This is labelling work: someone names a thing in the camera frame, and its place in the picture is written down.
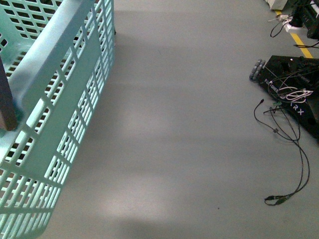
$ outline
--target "yellow floor line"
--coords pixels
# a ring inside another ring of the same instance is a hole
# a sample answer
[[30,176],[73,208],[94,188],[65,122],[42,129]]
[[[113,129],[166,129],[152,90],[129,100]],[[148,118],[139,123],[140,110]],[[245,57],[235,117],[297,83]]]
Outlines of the yellow floor line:
[[[275,11],[277,15],[280,15],[282,12],[279,10]],[[300,37],[295,34],[295,33],[290,33],[291,37],[295,40],[297,45],[303,45],[304,43],[303,41],[301,41]],[[313,58],[313,56],[311,55],[311,53],[309,52],[309,50],[307,48],[300,48],[300,50],[303,52],[303,54],[305,55],[306,58]]]

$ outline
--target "white logo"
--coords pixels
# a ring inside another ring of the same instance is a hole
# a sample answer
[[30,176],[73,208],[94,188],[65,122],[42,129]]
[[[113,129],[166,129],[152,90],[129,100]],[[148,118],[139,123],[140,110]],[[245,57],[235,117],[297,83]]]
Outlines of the white logo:
[[303,116],[304,111],[297,105],[294,105],[293,103],[290,103],[290,106],[300,114],[300,116]]
[[273,89],[276,93],[278,93],[279,90],[273,85],[272,81],[268,81],[267,79],[265,79],[265,82],[271,89]]

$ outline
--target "mint green basket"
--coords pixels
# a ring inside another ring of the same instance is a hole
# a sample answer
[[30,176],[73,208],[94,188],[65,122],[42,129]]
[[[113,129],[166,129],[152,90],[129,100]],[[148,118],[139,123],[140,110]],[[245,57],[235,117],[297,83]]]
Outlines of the mint green basket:
[[114,64],[113,0],[0,0],[0,56],[19,121],[0,132],[0,239],[33,239]]

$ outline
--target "omni wheel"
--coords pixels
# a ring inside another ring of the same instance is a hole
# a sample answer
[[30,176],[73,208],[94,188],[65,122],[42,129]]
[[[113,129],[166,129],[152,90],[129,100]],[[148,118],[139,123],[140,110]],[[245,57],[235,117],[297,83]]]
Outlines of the omni wheel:
[[259,76],[261,70],[263,69],[264,65],[266,64],[265,60],[259,59],[254,68],[252,69],[250,75],[249,75],[249,80],[255,81],[257,77]]

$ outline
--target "epoxy floor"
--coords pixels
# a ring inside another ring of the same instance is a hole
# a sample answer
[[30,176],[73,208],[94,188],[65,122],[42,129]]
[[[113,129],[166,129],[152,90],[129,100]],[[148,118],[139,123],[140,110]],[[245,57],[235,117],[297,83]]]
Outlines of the epoxy floor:
[[[264,0],[116,0],[116,64],[41,239],[317,239],[319,147],[258,124],[259,59],[301,56]],[[319,57],[319,50],[311,50]]]

